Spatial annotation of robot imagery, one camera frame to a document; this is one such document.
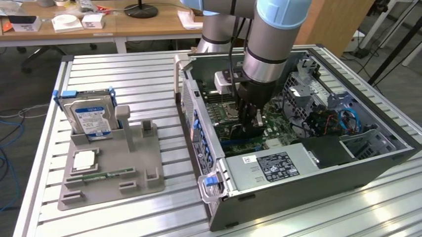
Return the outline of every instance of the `white cable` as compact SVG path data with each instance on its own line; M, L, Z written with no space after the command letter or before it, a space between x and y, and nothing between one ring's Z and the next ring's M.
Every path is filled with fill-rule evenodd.
M41 107L47 107L49 105L50 105L50 104L35 105L35 106L33 106L33 107L29 107L29 108L25 108L23 110L21 110L18 114L15 114L15 115L9 115L9 116L0 116L0 118L7 119L7 118L17 117L17 116L19 116L19 117L23 118L23 117L25 117L23 114L25 114L26 112L29 112L29 111L33 110L33 109L41 108ZM26 116L26 119L39 118L39 117L43 117L43 116L46 116L46 115L47 115L47 114L42 114L42 115L37 115L37 116Z

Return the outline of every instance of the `white box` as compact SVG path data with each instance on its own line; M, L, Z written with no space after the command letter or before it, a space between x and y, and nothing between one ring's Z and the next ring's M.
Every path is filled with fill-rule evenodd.
M355 34L355 37L351 40L348 48L345 49L345 52L355 52L360 46L360 43L364 41L364 38L365 38L365 34L357 31Z
M57 33L65 33L71 31L81 31L85 27L81 24L81 20L73 15L61 15L53 19L53 27Z
M103 14L86 15L82 19L82 25L86 29L103 29L105 27L105 17Z
M10 16L17 32L37 32L42 27L42 20L38 16Z

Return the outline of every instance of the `hard drive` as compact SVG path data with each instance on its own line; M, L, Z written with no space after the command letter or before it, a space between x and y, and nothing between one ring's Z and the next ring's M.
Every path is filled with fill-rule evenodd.
M61 106L73 126L73 134L86 134L90 141L113 137L113 130L121 129L115 118L114 89L65 91L54 100Z

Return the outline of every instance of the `aluminum extrusion table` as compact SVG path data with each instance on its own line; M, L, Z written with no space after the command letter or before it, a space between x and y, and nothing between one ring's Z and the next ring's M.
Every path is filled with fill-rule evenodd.
M317 52L387 114L422 142L422 129L324 48ZM369 185L220 232L209 231L174 102L174 55L189 51L77 56L61 65L55 88L113 86L131 122L158 124L166 190L59 211L58 198L71 127L51 102L15 237L38 236L399 236L422 235L422 155L392 168ZM330 74L321 79L344 90Z

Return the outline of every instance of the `wooden desk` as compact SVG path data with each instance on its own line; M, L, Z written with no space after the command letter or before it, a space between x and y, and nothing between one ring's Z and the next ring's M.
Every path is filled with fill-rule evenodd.
M123 9L136 2L136 0L94 1L97 5L113 9ZM178 0L149 1L152 4L154 2L168 2L182 6ZM127 41L201 37L201 30L186 30L181 24L177 11L184 10L182 8L166 4L156 4L156 6L160 13L152 19L133 18L123 11L118 11L118 14L110 14L105 17L106 25L103 29L85 29L57 34L50 19L55 17L58 11L65 10L65 7L41 7L35 2L25 2L23 8L29 15L38 15L49 21L43 22L38 32L15 32L14 29L5 32L0 35L0 47L115 42L118 53L126 53L125 43Z

